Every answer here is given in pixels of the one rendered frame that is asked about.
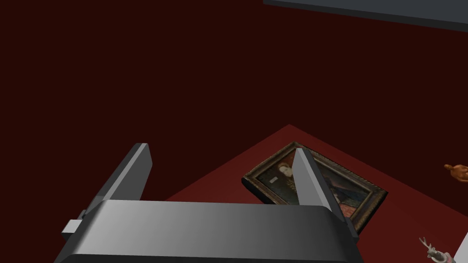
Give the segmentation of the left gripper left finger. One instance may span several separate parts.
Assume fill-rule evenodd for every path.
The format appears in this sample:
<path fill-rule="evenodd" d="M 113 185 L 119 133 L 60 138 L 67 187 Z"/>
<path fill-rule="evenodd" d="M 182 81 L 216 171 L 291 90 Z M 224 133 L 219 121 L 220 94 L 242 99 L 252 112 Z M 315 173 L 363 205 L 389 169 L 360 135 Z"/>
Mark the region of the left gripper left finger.
<path fill-rule="evenodd" d="M 104 183 L 86 214 L 104 200 L 140 200 L 153 162 L 147 143 L 136 143 Z"/>

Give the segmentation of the orange-brown hand figure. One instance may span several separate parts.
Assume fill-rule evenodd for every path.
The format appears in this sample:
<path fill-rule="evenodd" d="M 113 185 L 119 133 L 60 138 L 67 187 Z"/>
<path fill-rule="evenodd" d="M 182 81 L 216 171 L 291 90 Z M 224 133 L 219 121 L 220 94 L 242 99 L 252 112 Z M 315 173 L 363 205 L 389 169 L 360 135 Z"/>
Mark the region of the orange-brown hand figure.
<path fill-rule="evenodd" d="M 468 166 L 464 165 L 448 165 L 445 164 L 444 168 L 450 171 L 450 175 L 459 182 L 468 183 Z"/>

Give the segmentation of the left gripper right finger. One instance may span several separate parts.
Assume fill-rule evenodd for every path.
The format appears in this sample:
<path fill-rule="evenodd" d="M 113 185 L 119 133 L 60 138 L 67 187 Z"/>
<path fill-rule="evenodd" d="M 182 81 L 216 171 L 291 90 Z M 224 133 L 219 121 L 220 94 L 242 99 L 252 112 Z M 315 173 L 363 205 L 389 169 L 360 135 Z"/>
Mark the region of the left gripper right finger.
<path fill-rule="evenodd" d="M 335 196 L 308 149 L 296 148 L 292 171 L 300 205 L 322 206 L 330 210 L 340 221 L 346 221 Z"/>

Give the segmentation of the grey deer head ornament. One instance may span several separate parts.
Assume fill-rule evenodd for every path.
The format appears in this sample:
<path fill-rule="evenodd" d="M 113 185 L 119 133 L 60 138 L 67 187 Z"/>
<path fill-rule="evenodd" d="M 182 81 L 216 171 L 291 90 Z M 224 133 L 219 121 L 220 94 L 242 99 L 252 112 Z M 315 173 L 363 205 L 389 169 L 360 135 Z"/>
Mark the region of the grey deer head ornament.
<path fill-rule="evenodd" d="M 426 242 L 426 238 L 419 238 L 420 242 L 428 248 L 427 257 L 430 258 L 434 263 L 456 263 L 453 257 L 448 252 L 438 251 L 431 243 Z"/>

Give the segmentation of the framed portrait painting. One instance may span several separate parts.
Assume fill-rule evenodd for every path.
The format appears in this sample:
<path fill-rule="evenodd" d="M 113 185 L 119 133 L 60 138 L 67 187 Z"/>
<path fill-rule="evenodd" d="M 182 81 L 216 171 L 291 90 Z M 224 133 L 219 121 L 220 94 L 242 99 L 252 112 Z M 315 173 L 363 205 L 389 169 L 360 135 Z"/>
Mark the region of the framed portrait painting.
<path fill-rule="evenodd" d="M 298 205 L 293 178 L 296 148 L 292 142 L 257 165 L 242 178 L 242 184 L 262 203 Z M 349 217 L 359 234 L 386 198 L 387 191 L 338 165 L 326 156 L 310 150 L 317 166 L 345 217 Z"/>

